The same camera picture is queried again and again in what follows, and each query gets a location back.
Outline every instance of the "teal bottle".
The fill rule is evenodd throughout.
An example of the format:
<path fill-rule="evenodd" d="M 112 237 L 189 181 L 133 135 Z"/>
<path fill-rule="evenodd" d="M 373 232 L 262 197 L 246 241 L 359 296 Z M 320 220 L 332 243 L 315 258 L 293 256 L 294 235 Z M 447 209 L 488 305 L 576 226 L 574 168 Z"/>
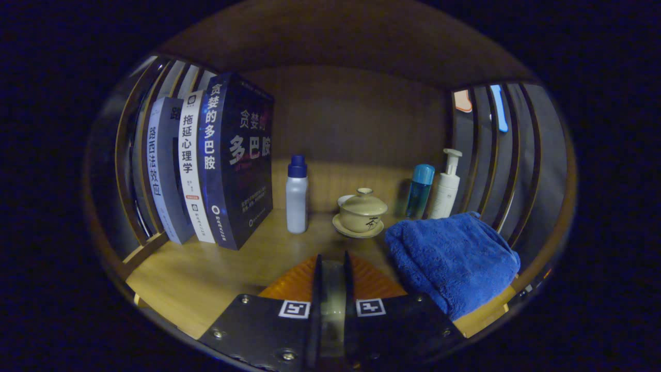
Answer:
<path fill-rule="evenodd" d="M 408 192 L 407 218 L 419 220 L 422 218 L 424 209 L 427 206 L 429 191 L 434 182 L 434 172 L 436 170 L 429 164 L 416 165 L 413 171 L 413 181 Z"/>

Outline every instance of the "gaiwan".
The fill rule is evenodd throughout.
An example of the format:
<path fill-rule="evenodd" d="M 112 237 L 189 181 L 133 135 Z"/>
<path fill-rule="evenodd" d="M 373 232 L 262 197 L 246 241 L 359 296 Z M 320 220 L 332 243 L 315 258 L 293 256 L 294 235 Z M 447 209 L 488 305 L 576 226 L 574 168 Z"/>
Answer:
<path fill-rule="evenodd" d="M 373 190 L 361 187 L 358 194 L 340 205 L 340 214 L 333 218 L 333 225 L 344 235 L 353 238 L 371 238 L 383 230 L 381 216 L 388 206 L 373 195 Z"/>

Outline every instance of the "orange object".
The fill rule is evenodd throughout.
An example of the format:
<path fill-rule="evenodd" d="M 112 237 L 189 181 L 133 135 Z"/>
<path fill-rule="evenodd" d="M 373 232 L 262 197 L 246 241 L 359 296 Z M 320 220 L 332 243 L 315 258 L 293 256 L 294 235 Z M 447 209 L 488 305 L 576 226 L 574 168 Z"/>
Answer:
<path fill-rule="evenodd" d="M 468 96 L 468 90 L 455 92 L 454 98 L 457 110 L 463 111 L 464 113 L 470 113 L 473 111 L 473 104 L 471 103 L 471 98 Z"/>
<path fill-rule="evenodd" d="M 349 254 L 351 266 L 354 270 L 354 298 L 387 299 L 406 295 L 406 291 L 398 283 L 380 272 L 368 261 Z"/>
<path fill-rule="evenodd" d="M 351 255 L 355 299 L 386 299 L 406 295 L 406 291 L 368 261 Z M 317 256 L 310 257 L 277 278 L 259 295 L 269 299 L 312 301 L 312 283 Z"/>

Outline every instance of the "white plastic bottle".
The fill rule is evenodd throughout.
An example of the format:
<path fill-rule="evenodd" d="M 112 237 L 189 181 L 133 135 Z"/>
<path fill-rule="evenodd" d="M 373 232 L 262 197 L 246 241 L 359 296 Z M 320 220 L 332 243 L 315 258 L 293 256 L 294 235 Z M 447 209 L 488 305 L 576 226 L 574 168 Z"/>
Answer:
<path fill-rule="evenodd" d="M 302 155 L 292 156 L 287 170 L 287 230 L 301 234 L 307 230 L 307 164 Z"/>
<path fill-rule="evenodd" d="M 457 165 L 461 152 L 451 148 L 444 148 L 443 152 L 447 154 L 447 169 L 441 173 L 441 178 L 436 189 L 436 198 L 429 218 L 446 218 L 450 216 L 454 200 L 457 198 L 457 189 L 459 188 L 459 176 Z"/>

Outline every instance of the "dark blue book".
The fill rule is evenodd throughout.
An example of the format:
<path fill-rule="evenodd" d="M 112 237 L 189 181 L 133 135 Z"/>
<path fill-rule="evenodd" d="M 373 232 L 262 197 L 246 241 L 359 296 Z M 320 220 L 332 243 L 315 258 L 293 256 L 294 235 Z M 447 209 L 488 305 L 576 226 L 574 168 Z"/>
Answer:
<path fill-rule="evenodd" d="M 209 81 L 198 133 L 198 173 L 216 243 L 238 250 L 273 209 L 273 97 L 237 73 Z"/>

